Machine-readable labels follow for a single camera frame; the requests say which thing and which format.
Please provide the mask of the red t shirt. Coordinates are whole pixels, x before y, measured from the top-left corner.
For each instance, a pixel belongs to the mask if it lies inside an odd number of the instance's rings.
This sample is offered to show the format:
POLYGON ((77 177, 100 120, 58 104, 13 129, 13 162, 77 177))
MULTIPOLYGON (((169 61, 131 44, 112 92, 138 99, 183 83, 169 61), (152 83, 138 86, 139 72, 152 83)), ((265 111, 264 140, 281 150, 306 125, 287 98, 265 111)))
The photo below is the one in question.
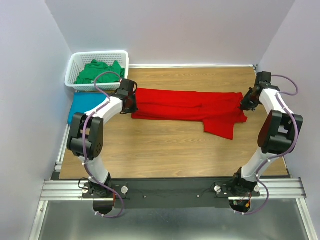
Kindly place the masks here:
POLYGON ((202 122, 207 133, 232 140, 234 126, 245 123, 240 92, 198 92, 139 88, 133 119, 202 122))

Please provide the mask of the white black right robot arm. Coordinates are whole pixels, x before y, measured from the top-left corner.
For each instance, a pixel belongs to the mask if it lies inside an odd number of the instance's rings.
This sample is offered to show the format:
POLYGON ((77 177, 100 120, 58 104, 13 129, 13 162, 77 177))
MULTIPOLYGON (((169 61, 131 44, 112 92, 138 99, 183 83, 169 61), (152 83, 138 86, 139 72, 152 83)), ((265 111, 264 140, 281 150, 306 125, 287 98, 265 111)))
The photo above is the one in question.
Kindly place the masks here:
POLYGON ((272 85, 272 77, 270 72, 258 72, 254 87, 249 88, 240 103, 243 111, 253 111, 262 105, 267 118, 257 138, 256 152, 232 178, 230 191, 235 196, 253 192, 266 169, 275 160, 294 150, 303 125, 303 117, 293 113, 286 105, 283 92, 278 86, 272 85))

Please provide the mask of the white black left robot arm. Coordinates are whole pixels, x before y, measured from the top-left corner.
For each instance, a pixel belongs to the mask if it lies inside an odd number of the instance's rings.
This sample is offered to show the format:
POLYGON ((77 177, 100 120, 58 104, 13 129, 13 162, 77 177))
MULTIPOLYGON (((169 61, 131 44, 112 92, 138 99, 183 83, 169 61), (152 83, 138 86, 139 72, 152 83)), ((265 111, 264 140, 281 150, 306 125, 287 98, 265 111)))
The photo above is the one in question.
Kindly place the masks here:
POLYGON ((85 113, 77 112, 67 139, 67 149, 78 157, 88 174, 88 183, 82 188, 84 194, 106 198, 113 194, 111 174, 104 167, 101 153, 104 145, 104 125, 114 116, 131 114, 138 110, 136 91, 138 84, 123 78, 119 88, 85 113))

